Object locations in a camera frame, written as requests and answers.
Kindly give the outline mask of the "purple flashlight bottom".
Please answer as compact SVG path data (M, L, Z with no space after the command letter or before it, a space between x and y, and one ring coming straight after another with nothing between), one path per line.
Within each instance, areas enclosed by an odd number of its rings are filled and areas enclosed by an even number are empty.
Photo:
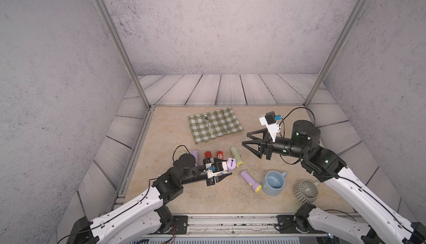
M234 158L229 158L226 161L226 170L225 170L225 172L226 173L231 172L231 171L233 171L236 168L237 168L236 160Z

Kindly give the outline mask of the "purple flashlight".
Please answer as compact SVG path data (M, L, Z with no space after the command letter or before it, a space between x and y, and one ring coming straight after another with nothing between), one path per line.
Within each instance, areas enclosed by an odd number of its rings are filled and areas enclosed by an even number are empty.
M193 157L195 158L195 164L196 166L199 166L199 152L197 150L192 150L191 154L193 155Z
M246 183L248 183L248 185L255 193L258 193L262 190L262 185L258 181L256 181L246 170L243 170L240 173L240 176Z
M233 171L236 168L237 168L236 160L234 158L229 158L226 161L226 170L225 170L225 172L226 173L231 172L231 171Z

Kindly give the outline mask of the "red flashlight with logo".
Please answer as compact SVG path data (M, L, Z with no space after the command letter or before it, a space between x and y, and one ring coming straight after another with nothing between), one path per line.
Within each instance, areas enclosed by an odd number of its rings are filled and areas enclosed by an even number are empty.
M224 153L222 151L217 151L216 156L217 156L218 159L221 159L221 160L224 159Z

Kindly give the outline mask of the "green flashlight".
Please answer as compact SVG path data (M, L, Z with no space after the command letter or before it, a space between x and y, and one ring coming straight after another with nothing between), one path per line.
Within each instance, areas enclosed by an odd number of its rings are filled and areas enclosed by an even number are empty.
M236 146L232 146L230 147L230 152L233 156L233 158L235 159L236 163L237 163L237 167L243 167L244 166L244 162L242 160L241 155L239 154L237 147Z

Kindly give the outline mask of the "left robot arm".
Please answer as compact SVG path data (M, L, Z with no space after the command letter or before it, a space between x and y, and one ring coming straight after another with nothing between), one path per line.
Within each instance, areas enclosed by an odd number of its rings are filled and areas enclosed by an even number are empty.
M235 166L234 159L217 157L206 157L198 165L191 153L183 154L165 173L150 179L144 192L105 215L80 218L59 243L126 244L146 234L164 234L172 229L174 219L167 203L183 193L185 184L215 185L230 176Z

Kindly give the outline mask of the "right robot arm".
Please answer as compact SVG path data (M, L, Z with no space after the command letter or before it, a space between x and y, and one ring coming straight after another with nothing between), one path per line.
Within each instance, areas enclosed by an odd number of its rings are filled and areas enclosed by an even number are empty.
M352 244L423 244L426 227L404 218L373 193L336 153L320 146L321 131L315 123L297 120L290 138L281 135L284 119L274 112L260 118L263 129L247 133L242 142L258 158L273 154L295 157L319 182L341 195L365 220L346 220L313 204L303 204L295 213L295 229L307 234L326 232Z

